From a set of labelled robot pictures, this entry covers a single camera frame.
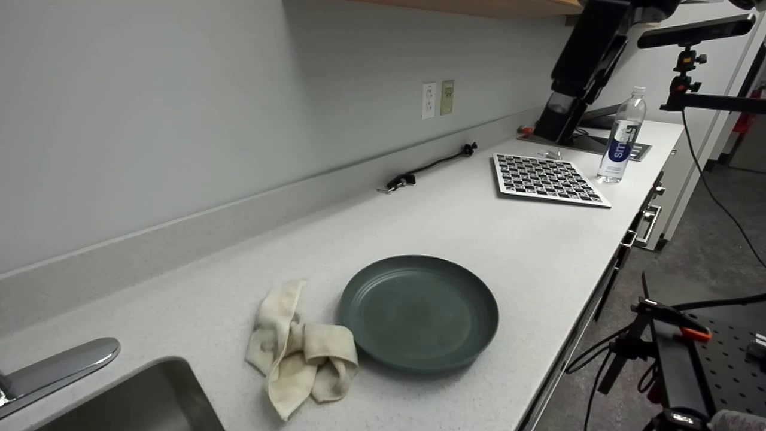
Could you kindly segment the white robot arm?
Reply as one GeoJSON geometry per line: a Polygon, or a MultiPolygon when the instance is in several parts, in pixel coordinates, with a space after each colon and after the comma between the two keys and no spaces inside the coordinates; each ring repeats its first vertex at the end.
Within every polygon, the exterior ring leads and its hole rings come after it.
{"type": "Polygon", "coordinates": [[[534,135],[553,143],[566,143],[587,109],[608,84],[624,52],[629,30],[662,21],[676,5],[680,0],[587,0],[551,73],[551,96],[534,135]]]}

